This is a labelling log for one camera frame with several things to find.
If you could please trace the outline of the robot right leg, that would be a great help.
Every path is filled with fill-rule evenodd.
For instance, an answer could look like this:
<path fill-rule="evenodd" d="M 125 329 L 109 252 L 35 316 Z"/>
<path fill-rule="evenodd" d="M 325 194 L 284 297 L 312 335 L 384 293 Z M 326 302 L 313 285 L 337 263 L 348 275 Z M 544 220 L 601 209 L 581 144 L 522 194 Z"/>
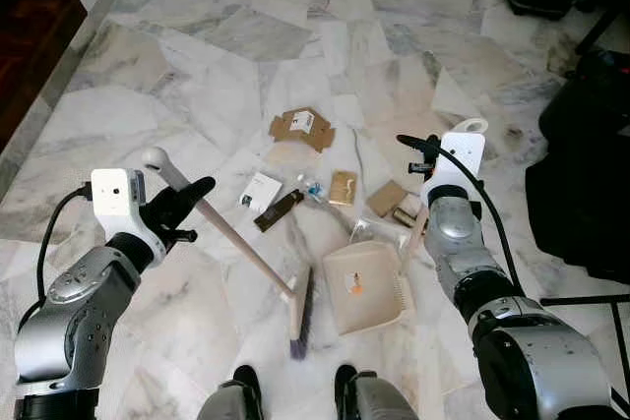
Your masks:
<path fill-rule="evenodd" d="M 338 420 L 419 420 L 400 389 L 349 363 L 335 372 L 334 401 Z"/>

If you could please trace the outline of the clear plastic bag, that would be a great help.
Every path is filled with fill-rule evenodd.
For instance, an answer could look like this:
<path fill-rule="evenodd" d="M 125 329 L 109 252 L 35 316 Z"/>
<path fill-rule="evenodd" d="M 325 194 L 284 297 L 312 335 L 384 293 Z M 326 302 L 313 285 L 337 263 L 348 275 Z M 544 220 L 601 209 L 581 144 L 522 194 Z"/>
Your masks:
<path fill-rule="evenodd" d="M 410 243 L 412 231 L 408 227 L 384 221 L 384 219 L 369 216 L 357 219 L 349 237 L 350 244 L 378 241 L 395 245 L 398 250 L 404 250 Z"/>

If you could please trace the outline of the dark brown wrapper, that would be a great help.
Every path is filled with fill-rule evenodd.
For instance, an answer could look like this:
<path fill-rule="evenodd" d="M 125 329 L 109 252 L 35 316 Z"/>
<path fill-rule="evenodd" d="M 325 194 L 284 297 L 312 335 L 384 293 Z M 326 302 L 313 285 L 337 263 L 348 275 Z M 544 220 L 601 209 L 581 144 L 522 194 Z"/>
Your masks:
<path fill-rule="evenodd" d="M 286 216 L 298 203 L 301 203 L 303 199 L 305 199 L 305 195 L 301 191 L 293 190 L 275 200 L 260 216 L 255 218 L 255 225 L 258 227 L 258 230 L 262 232 L 269 230 L 279 219 Z"/>

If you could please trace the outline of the beige long handled dustpan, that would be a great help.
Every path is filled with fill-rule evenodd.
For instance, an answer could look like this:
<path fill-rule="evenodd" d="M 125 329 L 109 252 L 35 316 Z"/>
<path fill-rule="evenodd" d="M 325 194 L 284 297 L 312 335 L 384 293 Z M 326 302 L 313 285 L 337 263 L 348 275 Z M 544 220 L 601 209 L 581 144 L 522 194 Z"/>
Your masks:
<path fill-rule="evenodd" d="M 465 120 L 449 132 L 484 136 L 487 127 L 485 119 L 475 118 Z M 473 180 L 473 175 L 453 155 L 441 149 L 442 136 L 422 140 L 401 134 L 397 140 L 407 149 L 438 151 Z M 477 309 L 491 300 L 517 295 L 516 279 L 495 262 L 484 241 L 482 210 L 488 209 L 491 217 L 498 217 L 498 211 L 487 199 L 478 174 L 475 194 L 468 194 L 458 185 L 441 185 L 424 191 L 423 183 L 421 190 L 409 191 L 395 208 L 395 211 L 415 211 L 410 225 L 378 217 L 370 209 L 358 218 L 369 216 L 408 227 L 412 237 L 404 250 L 388 243 L 366 241 L 349 243 L 321 259 L 319 271 L 327 285 L 339 333 L 378 329 L 401 319 L 410 307 L 410 286 L 404 275 L 404 263 L 412 257 L 415 235 L 423 237 L 423 248 L 435 263 L 438 285 L 461 312 L 464 321 L 471 322 Z"/>

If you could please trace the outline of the small brown cardboard box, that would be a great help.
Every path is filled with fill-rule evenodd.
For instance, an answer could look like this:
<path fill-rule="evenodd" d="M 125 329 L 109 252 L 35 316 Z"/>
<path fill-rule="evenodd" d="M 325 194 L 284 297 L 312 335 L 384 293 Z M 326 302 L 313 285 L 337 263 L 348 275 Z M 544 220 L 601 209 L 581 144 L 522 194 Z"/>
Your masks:
<path fill-rule="evenodd" d="M 366 205 L 378 217 L 391 216 L 397 205 L 399 205 L 409 194 L 406 188 L 398 185 L 395 181 L 388 181 L 379 187 L 369 199 Z"/>

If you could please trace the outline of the black metal stand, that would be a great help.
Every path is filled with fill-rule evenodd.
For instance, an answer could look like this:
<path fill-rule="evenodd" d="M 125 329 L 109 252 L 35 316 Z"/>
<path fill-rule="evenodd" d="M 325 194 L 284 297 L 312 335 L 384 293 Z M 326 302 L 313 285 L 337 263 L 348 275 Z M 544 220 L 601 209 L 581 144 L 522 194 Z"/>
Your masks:
<path fill-rule="evenodd" d="M 616 342 L 618 345 L 618 360 L 621 363 L 622 372 L 625 377 L 630 375 L 629 361 L 627 361 L 627 347 L 625 342 L 624 327 L 622 326 L 620 309 L 618 303 L 630 302 L 629 294 L 608 294 L 591 295 L 591 297 L 544 297 L 539 300 L 541 306 L 595 306 L 596 304 L 607 304 L 613 318 L 613 328 L 615 329 Z"/>

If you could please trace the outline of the robot left leg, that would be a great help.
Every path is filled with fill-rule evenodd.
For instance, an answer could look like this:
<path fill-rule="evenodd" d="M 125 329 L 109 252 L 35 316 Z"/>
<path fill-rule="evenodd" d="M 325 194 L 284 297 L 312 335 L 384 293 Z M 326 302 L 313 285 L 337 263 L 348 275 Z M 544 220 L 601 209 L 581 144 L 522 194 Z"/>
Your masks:
<path fill-rule="evenodd" d="M 265 420 L 264 397 L 256 371 L 242 365 L 207 397 L 195 420 Z"/>

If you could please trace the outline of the small clear plastic bottle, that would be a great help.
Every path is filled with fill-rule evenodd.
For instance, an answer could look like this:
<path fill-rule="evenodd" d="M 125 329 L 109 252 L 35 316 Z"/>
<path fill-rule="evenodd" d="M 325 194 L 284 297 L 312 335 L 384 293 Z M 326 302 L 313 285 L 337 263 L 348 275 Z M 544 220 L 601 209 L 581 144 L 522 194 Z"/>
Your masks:
<path fill-rule="evenodd" d="M 325 186 L 314 177 L 306 176 L 306 174 L 298 174 L 296 177 L 296 188 L 302 192 L 307 199 L 314 200 L 315 203 L 327 204 L 327 191 Z"/>

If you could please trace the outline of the robot leg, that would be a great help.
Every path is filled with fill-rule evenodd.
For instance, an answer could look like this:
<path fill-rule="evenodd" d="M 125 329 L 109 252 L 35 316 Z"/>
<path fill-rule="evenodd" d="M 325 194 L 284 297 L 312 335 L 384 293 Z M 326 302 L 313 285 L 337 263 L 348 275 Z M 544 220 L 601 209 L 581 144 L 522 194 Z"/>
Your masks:
<path fill-rule="evenodd" d="M 419 420 L 400 389 L 349 363 L 335 372 L 334 401 L 338 420 Z"/>
<path fill-rule="evenodd" d="M 264 397 L 256 371 L 242 365 L 207 397 L 195 420 L 265 420 Z"/>

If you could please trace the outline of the wooden broom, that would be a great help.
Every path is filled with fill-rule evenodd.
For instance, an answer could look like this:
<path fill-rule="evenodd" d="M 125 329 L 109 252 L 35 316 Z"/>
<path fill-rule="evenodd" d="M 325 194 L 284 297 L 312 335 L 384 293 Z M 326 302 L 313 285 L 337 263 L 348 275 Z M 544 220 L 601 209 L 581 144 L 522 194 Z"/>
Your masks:
<path fill-rule="evenodd" d="M 190 185 L 188 178 L 171 163 L 169 154 L 165 150 L 158 147 L 149 147 L 141 153 L 145 168 L 156 172 L 167 186 L 174 188 L 176 191 L 184 190 Z M 269 266 L 261 255 L 257 253 L 251 245 L 243 239 L 242 236 L 234 230 L 228 222 L 225 221 L 221 214 L 206 200 L 199 199 L 195 201 L 195 209 L 205 217 L 208 222 L 214 226 L 221 235 L 226 237 L 229 243 L 235 248 L 242 251 L 244 257 L 251 260 L 257 269 L 260 269 L 264 275 L 268 276 L 271 282 L 278 287 L 281 298 L 288 306 L 289 311 L 289 357 L 292 360 L 303 360 L 306 357 L 307 347 L 309 347 L 309 330 L 311 320 L 311 299 L 312 286 L 311 276 L 314 268 L 301 269 L 293 278 L 292 282 L 286 282 L 281 279 L 279 273 Z"/>

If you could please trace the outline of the white card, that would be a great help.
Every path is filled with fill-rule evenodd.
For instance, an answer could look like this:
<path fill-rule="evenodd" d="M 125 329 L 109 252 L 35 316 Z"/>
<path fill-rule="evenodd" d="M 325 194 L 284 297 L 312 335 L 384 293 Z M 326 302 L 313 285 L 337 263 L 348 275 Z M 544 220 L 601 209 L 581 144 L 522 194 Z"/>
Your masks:
<path fill-rule="evenodd" d="M 262 172 L 256 172 L 239 197 L 239 203 L 254 212 L 265 212 L 280 193 L 283 182 Z"/>

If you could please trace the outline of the large black bag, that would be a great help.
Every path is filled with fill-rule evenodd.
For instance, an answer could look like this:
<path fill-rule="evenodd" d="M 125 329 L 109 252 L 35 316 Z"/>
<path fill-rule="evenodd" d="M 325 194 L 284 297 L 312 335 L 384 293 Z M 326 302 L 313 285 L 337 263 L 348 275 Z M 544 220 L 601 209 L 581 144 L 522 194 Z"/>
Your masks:
<path fill-rule="evenodd" d="M 596 279 L 629 279 L 629 210 L 614 199 L 625 177 L 630 122 L 629 56 L 595 48 L 581 56 L 538 118 L 547 150 L 526 171 L 536 247 Z"/>

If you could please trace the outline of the flat brown cardboard piece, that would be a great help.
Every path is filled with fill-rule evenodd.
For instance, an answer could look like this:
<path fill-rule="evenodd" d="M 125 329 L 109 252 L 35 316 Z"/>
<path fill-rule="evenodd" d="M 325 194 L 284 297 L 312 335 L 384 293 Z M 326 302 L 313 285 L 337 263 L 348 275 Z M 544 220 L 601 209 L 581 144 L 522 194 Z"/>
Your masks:
<path fill-rule="evenodd" d="M 333 144 L 335 129 L 312 108 L 297 108 L 275 117 L 269 127 L 275 142 L 298 141 L 321 153 Z"/>

